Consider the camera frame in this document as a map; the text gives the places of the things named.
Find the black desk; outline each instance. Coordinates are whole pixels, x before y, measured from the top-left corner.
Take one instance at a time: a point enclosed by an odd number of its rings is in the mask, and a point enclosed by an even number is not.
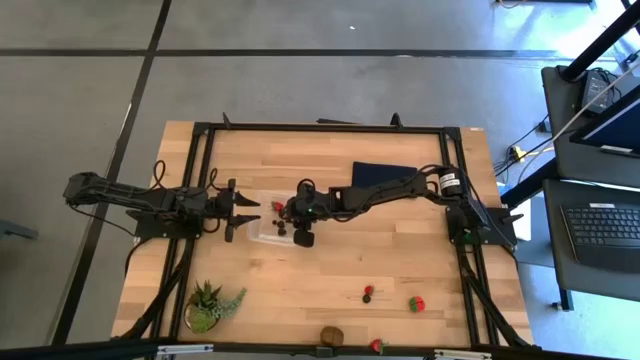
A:
[[[586,197],[596,202],[640,203],[640,193],[557,180],[544,180],[543,188],[556,278],[561,291],[577,290],[640,301],[639,274],[601,270],[576,262],[560,212],[562,203],[581,202]]]
[[[629,75],[617,87],[626,94],[639,83],[639,79]],[[542,69],[542,84],[555,135],[575,115],[582,84],[562,80],[555,67]],[[569,130],[587,121],[589,118],[582,116]],[[510,208],[519,205],[542,190],[544,179],[572,179],[640,188],[640,159],[606,154],[593,146],[571,143],[569,137],[570,134],[561,136],[554,143],[556,157],[502,195],[502,203]]]

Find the wooden table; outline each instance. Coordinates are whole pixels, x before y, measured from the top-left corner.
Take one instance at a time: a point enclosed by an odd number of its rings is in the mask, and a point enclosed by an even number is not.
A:
[[[167,163],[163,179],[167,187],[180,185],[192,128],[191,122],[166,125],[158,159]],[[473,184],[487,206],[500,206],[484,131],[464,128],[462,135]],[[452,144],[449,149],[455,159]],[[236,178],[242,194],[258,200],[261,191],[293,191],[302,178],[313,179],[323,192],[329,186],[348,186],[353,161],[414,167],[440,164],[438,137],[216,131],[210,166],[219,170],[216,185]],[[199,168],[196,162],[194,169]],[[237,208],[236,212],[251,214],[253,209]],[[200,335],[183,323],[179,339],[319,344],[320,330],[333,325],[344,331],[345,345],[366,346],[375,338],[397,346],[469,345],[458,264],[448,241],[443,207],[426,199],[400,200],[376,206],[348,223],[318,223],[313,231],[316,243],[310,249],[250,241],[246,225],[236,232],[233,243],[224,242],[224,231],[203,234],[196,242],[187,296],[196,281],[202,284],[207,279],[214,286],[223,285],[223,297],[234,296],[242,287],[248,292],[232,319]],[[131,259],[113,335],[129,329],[155,296],[167,244],[167,240],[151,240]],[[513,259],[497,246],[485,246],[484,255],[494,302],[520,336],[531,342]],[[371,303],[364,304],[363,289],[368,284],[375,285],[376,292]],[[409,311],[408,300],[415,295],[425,299],[426,311]],[[167,302],[164,335],[173,302],[173,298]],[[477,299],[475,303],[481,340],[488,342],[482,307]]]

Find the clear plastic container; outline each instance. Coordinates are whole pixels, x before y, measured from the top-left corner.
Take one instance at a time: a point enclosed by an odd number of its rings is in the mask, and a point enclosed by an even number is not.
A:
[[[286,204],[295,193],[262,192],[260,193],[260,219],[249,223],[249,239],[268,244],[294,246],[293,224],[285,223],[286,235],[278,235],[278,226],[273,224],[275,220],[280,221],[278,212],[273,209],[273,202]]]

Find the succulent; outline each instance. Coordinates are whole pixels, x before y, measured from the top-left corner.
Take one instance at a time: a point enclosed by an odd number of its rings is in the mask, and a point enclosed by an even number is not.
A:
[[[247,289],[243,288],[233,300],[218,299],[222,286],[213,290],[207,280],[204,286],[196,283],[194,293],[189,297],[189,316],[191,330],[194,333],[204,333],[213,327],[219,319],[233,316],[242,303]]]

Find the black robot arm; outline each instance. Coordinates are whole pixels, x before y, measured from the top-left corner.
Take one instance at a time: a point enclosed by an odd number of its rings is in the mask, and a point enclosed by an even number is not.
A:
[[[438,176],[440,187],[435,181],[428,181],[432,175]],[[313,181],[304,179],[298,184],[297,195],[285,204],[280,217],[293,224],[296,229],[294,242],[304,247],[313,246],[314,236],[310,230],[316,221],[346,222],[372,206],[404,198],[424,197],[455,209],[463,215],[461,231],[483,229],[487,226],[486,215],[481,204],[465,190],[464,179],[460,169],[440,165],[427,165],[415,175],[368,188],[330,187],[327,193],[316,191]]]
[[[233,230],[259,216],[233,215],[234,205],[259,206],[235,191],[235,179],[226,188],[209,197],[207,189],[181,187],[151,189],[108,181],[96,173],[71,176],[64,198],[72,207],[109,203],[129,208],[136,219],[135,235],[148,238],[199,238],[205,219],[226,220],[225,240],[231,241]]]

